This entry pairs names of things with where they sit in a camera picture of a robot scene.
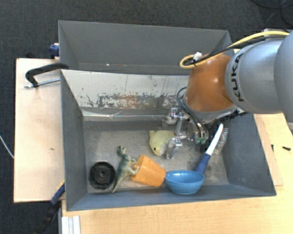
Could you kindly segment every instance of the wooden table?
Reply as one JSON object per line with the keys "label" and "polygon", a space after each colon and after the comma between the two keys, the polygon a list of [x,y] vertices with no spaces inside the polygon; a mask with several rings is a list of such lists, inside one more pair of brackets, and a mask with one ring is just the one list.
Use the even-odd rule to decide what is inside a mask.
{"label": "wooden table", "polygon": [[[49,200],[63,180],[60,84],[24,88],[29,83],[24,77],[27,70],[54,61],[17,59],[15,202]],[[56,76],[58,72],[53,72],[38,80]],[[293,137],[282,114],[255,115],[255,120],[272,177],[279,185],[277,196],[78,212],[67,212],[63,202],[62,214],[79,215],[82,234],[292,234]]]}

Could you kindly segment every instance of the white wire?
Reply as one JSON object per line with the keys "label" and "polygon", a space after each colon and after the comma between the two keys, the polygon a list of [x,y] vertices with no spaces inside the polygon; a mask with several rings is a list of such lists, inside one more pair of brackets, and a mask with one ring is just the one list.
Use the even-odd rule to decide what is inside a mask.
{"label": "white wire", "polygon": [[9,155],[10,155],[12,158],[14,158],[14,155],[11,153],[10,149],[9,149],[8,146],[5,144],[5,142],[4,142],[4,140],[3,140],[3,138],[2,138],[1,135],[0,135],[0,140],[2,141],[4,147],[5,147],[6,150],[8,151]]}

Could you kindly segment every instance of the orange object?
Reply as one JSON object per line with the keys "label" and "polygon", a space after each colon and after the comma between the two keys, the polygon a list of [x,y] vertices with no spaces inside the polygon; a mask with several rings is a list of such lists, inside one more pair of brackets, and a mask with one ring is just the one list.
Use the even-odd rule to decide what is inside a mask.
{"label": "orange object", "polygon": [[137,174],[131,176],[131,180],[149,186],[159,187],[164,182],[166,171],[148,156],[141,155],[133,170],[140,166]]}
{"label": "orange object", "polygon": [[225,87],[230,57],[219,55],[192,69],[186,91],[189,107],[199,112],[215,112],[233,105]]}

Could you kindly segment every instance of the yellow toy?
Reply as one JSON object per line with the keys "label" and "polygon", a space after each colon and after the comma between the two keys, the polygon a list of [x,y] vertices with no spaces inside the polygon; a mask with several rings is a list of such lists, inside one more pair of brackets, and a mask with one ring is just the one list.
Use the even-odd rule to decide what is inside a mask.
{"label": "yellow toy", "polygon": [[150,147],[158,156],[162,155],[166,151],[169,140],[175,137],[174,132],[168,130],[159,130],[157,132],[151,130],[149,133]]}

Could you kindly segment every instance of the toy dinosaur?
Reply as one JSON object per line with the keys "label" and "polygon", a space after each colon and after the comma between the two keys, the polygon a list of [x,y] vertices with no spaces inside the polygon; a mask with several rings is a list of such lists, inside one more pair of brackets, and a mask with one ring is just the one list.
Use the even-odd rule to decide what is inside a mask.
{"label": "toy dinosaur", "polygon": [[137,174],[140,168],[137,167],[135,170],[132,169],[132,166],[136,163],[136,160],[132,159],[128,154],[125,154],[125,151],[126,148],[122,146],[119,146],[117,149],[117,154],[122,157],[122,160],[117,168],[116,181],[112,193],[115,192],[125,177]]}

